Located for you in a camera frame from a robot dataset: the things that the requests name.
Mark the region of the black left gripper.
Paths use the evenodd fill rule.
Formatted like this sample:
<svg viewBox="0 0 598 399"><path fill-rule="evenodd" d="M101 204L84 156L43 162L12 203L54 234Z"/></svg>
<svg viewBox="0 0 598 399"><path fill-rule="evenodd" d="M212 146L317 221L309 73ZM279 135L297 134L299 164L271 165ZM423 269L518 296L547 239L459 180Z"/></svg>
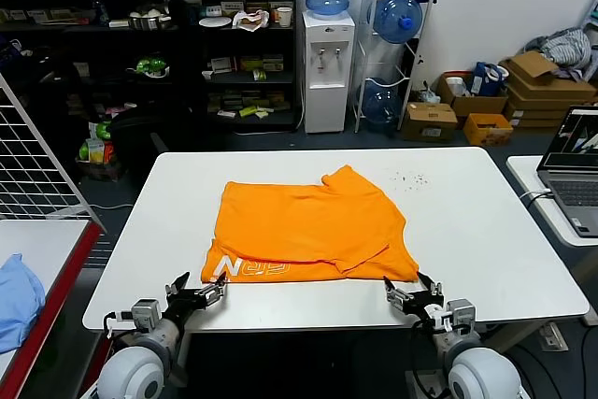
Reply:
<svg viewBox="0 0 598 399"><path fill-rule="evenodd" d="M208 286L199 290L184 289L189 279L187 271L165 286L167 308L163 318L174 324L185 324L196 310L205 310L220 301L227 284L226 276L219 276Z"/></svg>

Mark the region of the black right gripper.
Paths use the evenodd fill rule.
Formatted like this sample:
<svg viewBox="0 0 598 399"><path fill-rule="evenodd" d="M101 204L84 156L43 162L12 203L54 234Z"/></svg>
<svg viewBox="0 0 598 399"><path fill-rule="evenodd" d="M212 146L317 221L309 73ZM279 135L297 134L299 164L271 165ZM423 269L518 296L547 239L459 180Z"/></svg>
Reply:
<svg viewBox="0 0 598 399"><path fill-rule="evenodd" d="M384 277L386 299L390 305L406 315L415 315L426 331L440 331L445 328L448 312L445 310L445 298L442 284L434 282L429 276L418 272L420 284L424 291L408 293L397 289L393 283Z"/></svg>

